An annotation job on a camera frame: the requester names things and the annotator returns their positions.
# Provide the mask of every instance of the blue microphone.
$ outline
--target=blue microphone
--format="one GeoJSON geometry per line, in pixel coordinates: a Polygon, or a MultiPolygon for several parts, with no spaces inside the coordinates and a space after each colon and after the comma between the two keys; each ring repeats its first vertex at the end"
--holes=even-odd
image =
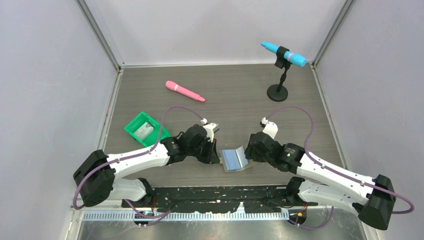
{"type": "MultiPolygon", "coordinates": [[[[265,47],[265,49],[267,49],[270,52],[273,52],[275,54],[277,54],[277,50],[279,48],[279,46],[274,45],[270,42],[266,42],[263,41],[260,43],[263,47],[265,47]]],[[[290,51],[286,51],[284,53],[284,58],[289,61],[290,63],[297,65],[299,67],[303,67],[306,64],[306,58],[298,53],[293,53],[290,51]]]]}

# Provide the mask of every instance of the gray wood tabletop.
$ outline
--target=gray wood tabletop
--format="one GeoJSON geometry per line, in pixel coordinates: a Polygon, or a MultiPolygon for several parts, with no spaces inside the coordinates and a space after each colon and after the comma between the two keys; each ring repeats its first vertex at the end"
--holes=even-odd
{"type": "MultiPolygon", "coordinates": [[[[217,149],[235,149],[249,141],[250,134],[262,130],[259,122],[281,106],[298,105],[310,111],[316,127],[309,148],[317,156],[341,166],[341,160],[328,118],[309,65],[292,66],[284,86],[288,98],[274,102],[267,88],[277,84],[283,71],[272,64],[170,66],[126,68],[107,137],[107,154],[124,153],[143,146],[124,131],[140,112],[158,122],[172,105],[189,107],[209,122],[219,124],[217,149]],[[195,101],[165,87],[171,80],[200,94],[205,102],[195,101]]],[[[308,116],[298,109],[285,109],[271,118],[278,125],[276,140],[281,144],[304,145],[310,131],[308,116]]],[[[171,135],[186,131],[199,119],[184,109],[172,109],[164,126],[171,135]]],[[[280,172],[267,163],[225,173],[221,164],[207,165],[193,157],[170,166],[154,167],[134,173],[129,179],[146,178],[153,187],[230,186],[286,184],[294,175],[280,172]]]]}

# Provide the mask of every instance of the robotic arm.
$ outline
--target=robotic arm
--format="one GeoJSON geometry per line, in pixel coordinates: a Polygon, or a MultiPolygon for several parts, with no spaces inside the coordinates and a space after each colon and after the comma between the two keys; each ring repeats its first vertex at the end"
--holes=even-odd
{"type": "Polygon", "coordinates": [[[289,192],[287,200],[326,204],[344,209],[376,229],[388,228],[396,198],[364,185],[365,182],[373,183],[393,192],[392,182],[388,177],[363,176],[333,165],[310,152],[310,155],[322,164],[318,165],[305,154],[303,147],[293,143],[281,145],[275,141],[278,127],[274,122],[263,118],[261,125],[264,127],[262,131],[250,135],[249,144],[245,150],[247,159],[269,163],[282,172],[291,172],[323,183],[293,177],[287,185],[289,192]],[[329,171],[325,166],[359,179],[362,184],[329,171]]]}
{"type": "Polygon", "coordinates": [[[217,155],[216,139],[214,139],[219,126],[216,123],[206,124],[206,119],[203,119],[202,123],[205,125],[195,124],[186,132],[181,132],[179,136],[162,139],[154,149],[150,146],[120,154],[105,155],[103,150],[91,153],[73,174],[77,186],[94,168],[106,162],[118,161],[103,167],[87,179],[80,191],[84,205],[92,207],[106,199],[150,202],[153,191],[144,178],[123,179],[144,169],[178,163],[187,156],[196,157],[204,164],[219,164],[220,159],[217,155]]]}

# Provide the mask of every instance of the white wall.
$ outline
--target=white wall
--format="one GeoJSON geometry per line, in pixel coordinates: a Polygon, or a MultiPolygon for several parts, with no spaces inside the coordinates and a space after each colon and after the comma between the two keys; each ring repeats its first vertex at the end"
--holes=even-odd
{"type": "Polygon", "coordinates": [[[126,65],[274,62],[275,55],[261,47],[261,41],[282,45],[312,61],[344,3],[95,1],[126,65]]]}
{"type": "Polygon", "coordinates": [[[422,0],[356,1],[318,64],[351,169],[388,176],[416,205],[392,215],[387,240],[424,236],[423,23],[422,0]]]}
{"type": "Polygon", "coordinates": [[[115,69],[74,0],[0,7],[0,239],[59,239],[115,69]]]}

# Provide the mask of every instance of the green plastic bin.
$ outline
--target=green plastic bin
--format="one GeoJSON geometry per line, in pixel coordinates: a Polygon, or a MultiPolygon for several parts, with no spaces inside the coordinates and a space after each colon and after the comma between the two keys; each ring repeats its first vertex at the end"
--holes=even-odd
{"type": "MultiPolygon", "coordinates": [[[[129,135],[131,135],[133,138],[139,141],[143,146],[148,147],[156,143],[156,140],[158,139],[160,126],[161,124],[158,121],[151,118],[147,113],[142,111],[132,121],[130,121],[128,125],[126,125],[123,129],[127,133],[129,133],[129,135]],[[134,133],[146,122],[153,127],[153,131],[144,140],[141,140],[134,133]]],[[[162,140],[167,137],[171,137],[171,134],[168,132],[168,130],[165,127],[162,127],[162,134],[160,136],[160,139],[162,140]]]]}

